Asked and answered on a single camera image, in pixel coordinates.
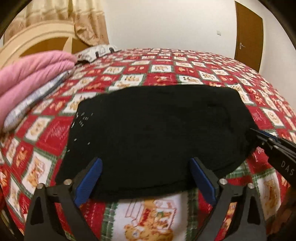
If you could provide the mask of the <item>black pants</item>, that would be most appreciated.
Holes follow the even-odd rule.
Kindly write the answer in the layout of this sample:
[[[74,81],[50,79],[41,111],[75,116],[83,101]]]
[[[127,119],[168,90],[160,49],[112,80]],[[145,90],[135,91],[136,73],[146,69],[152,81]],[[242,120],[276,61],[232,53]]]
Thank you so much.
[[[102,160],[99,199],[158,196],[195,187],[191,159],[221,178],[256,148],[239,93],[208,85],[138,86],[79,103],[55,181]]]

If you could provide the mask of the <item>red patchwork bedspread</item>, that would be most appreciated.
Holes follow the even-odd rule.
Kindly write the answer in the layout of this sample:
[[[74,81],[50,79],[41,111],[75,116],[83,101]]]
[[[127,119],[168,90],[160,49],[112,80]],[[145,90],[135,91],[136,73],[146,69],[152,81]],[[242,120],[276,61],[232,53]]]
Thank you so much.
[[[30,55],[1,71],[1,194],[23,240],[266,240],[295,112],[206,52]]]

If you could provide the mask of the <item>grey patterned folded cloth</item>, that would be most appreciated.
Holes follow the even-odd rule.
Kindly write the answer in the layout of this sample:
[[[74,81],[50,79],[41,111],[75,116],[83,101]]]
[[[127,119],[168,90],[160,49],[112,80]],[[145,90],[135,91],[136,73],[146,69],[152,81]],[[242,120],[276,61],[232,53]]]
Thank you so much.
[[[74,73],[74,70],[67,70],[51,81],[48,81],[42,87],[33,91],[28,97],[17,104],[11,111],[8,112],[4,119],[2,132],[7,133],[18,126],[25,115],[43,98],[52,93],[62,82]]]

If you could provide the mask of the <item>brown wooden door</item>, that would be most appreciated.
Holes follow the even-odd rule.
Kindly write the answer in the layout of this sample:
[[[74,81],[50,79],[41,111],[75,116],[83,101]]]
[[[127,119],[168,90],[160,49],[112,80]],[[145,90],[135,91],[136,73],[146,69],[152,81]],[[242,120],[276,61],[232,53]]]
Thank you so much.
[[[235,7],[237,37],[234,59],[258,72],[263,52],[263,19],[237,1]]]

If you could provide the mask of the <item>pink folded blanket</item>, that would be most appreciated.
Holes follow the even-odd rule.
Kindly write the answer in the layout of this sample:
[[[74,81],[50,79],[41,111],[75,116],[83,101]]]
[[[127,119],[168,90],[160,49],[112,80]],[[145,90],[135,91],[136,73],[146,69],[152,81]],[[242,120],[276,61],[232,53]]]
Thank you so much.
[[[73,54],[54,50],[25,56],[1,69],[1,127],[21,101],[76,63]]]

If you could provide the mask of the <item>white patterned pillow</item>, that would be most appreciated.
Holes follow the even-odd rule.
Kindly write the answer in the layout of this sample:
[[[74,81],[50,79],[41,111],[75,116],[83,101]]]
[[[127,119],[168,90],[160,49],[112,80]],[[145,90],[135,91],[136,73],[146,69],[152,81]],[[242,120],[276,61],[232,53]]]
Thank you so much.
[[[78,61],[87,61],[89,63],[92,63],[98,58],[118,51],[121,51],[121,49],[117,48],[114,45],[96,45],[82,50],[74,55],[76,56]]]

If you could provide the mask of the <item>cream wooden headboard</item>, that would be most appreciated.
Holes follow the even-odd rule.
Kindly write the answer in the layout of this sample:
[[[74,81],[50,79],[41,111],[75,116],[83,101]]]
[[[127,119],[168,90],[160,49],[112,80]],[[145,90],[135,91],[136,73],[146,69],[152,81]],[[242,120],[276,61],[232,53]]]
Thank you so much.
[[[20,58],[44,51],[60,50],[78,53],[88,48],[75,34],[74,23],[44,21],[17,33],[1,48],[1,68]]]

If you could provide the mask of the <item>beige curtain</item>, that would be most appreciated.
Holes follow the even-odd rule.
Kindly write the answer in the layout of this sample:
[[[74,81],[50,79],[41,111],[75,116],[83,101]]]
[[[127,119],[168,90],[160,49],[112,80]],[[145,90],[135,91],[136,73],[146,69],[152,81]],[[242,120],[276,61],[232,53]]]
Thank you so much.
[[[108,44],[102,1],[31,1],[4,32],[4,42],[21,30],[44,21],[68,21],[75,34],[89,46]]]

